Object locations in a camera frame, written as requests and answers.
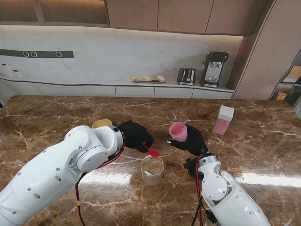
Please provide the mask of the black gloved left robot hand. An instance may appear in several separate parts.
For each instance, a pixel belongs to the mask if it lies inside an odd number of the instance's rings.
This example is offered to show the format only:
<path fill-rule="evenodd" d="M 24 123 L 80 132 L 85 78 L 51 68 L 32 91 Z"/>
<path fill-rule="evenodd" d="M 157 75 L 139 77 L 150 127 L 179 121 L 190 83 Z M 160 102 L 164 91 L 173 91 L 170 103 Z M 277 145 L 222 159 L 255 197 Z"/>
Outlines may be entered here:
<path fill-rule="evenodd" d="M 118 129 L 123 135 L 125 146 L 141 153 L 147 153 L 155 141 L 143 125 L 131 120 L 120 124 Z"/>

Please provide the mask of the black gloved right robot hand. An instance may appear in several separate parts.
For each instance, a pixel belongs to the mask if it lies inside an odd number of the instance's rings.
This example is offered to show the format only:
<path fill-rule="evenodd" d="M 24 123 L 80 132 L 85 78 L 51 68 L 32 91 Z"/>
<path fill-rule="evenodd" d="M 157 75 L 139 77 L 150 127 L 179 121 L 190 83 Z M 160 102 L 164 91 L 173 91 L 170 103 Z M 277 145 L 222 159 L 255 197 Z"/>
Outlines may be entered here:
<path fill-rule="evenodd" d="M 187 124 L 185 124 L 185 126 L 187 127 L 187 140 L 185 142 L 168 140 L 167 144 L 180 150 L 188 151 L 194 156 L 206 154 L 208 152 L 208 148 L 201 132 L 193 126 Z"/>

